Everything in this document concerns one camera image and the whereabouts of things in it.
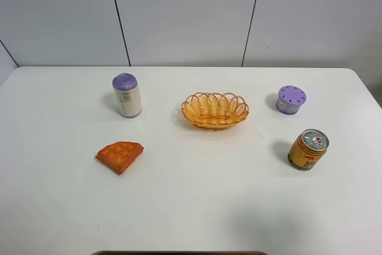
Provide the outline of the orange waffle piece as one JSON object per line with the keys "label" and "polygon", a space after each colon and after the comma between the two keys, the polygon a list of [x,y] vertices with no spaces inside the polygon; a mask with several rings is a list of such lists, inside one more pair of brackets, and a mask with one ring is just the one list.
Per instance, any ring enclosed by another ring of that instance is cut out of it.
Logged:
{"label": "orange waffle piece", "polygon": [[144,151],[141,144],[135,142],[116,142],[98,151],[95,158],[121,175]]}

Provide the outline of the orange woven basket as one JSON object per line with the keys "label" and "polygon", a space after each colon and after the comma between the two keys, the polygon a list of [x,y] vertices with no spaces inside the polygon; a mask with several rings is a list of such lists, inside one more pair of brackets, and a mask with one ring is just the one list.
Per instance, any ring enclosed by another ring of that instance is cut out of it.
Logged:
{"label": "orange woven basket", "polygon": [[181,113],[199,128],[225,130],[245,121],[249,106],[233,93],[195,93],[181,104]]}

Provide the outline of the gold drink can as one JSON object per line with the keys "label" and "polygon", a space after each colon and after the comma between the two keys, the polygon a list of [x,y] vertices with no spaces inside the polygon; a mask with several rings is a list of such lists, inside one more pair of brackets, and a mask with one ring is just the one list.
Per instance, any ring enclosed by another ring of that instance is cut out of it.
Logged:
{"label": "gold drink can", "polygon": [[289,163],[298,170],[311,170],[329,146],[328,137],[315,129],[304,130],[288,152]]}

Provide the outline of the purple lidded small tin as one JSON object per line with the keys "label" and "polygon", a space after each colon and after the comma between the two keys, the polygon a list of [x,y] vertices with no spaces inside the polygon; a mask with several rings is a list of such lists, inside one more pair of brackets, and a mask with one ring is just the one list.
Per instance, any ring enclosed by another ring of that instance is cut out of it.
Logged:
{"label": "purple lidded small tin", "polygon": [[293,85],[286,85],[279,89],[276,108],[285,115],[295,115],[300,107],[305,104],[306,93]]}

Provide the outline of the purple capped white bottle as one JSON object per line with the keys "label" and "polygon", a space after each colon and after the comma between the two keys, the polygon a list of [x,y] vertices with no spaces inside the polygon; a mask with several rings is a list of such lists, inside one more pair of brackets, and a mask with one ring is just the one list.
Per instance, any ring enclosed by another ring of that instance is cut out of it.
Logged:
{"label": "purple capped white bottle", "polygon": [[119,103],[120,114],[125,118],[139,116],[142,105],[136,77],[130,73],[121,73],[114,77],[112,86]]}

